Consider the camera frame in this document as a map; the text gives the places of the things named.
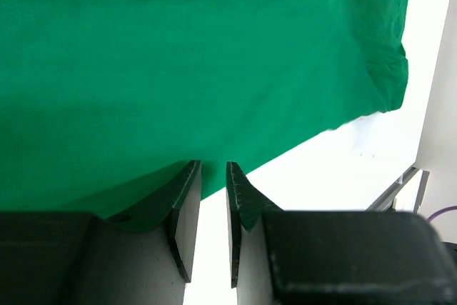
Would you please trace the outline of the green t shirt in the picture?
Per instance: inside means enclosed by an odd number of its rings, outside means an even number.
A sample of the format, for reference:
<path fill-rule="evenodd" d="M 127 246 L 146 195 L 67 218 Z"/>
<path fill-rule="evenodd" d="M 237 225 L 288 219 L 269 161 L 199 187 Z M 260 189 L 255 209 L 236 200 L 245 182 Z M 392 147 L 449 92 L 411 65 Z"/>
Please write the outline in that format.
<path fill-rule="evenodd" d="M 1 0 L 1 209 L 109 217 L 397 110 L 408 0 Z"/>

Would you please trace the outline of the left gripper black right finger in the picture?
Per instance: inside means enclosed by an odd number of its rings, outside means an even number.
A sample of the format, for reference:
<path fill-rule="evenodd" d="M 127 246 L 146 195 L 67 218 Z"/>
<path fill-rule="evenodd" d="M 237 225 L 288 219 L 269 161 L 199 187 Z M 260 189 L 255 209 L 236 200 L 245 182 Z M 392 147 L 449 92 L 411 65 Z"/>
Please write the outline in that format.
<path fill-rule="evenodd" d="M 275 304 L 262 214 L 281 209 L 236 162 L 226 164 L 231 287 L 238 304 Z"/>

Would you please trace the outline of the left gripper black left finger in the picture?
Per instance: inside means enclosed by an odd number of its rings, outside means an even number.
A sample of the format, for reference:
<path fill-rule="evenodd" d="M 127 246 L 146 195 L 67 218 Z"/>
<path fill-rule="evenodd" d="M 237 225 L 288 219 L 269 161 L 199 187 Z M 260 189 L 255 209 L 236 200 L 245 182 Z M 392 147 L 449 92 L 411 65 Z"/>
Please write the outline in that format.
<path fill-rule="evenodd" d="M 99 226 L 93 304 L 182 304 L 191 280 L 201 195 L 201 163 Z"/>

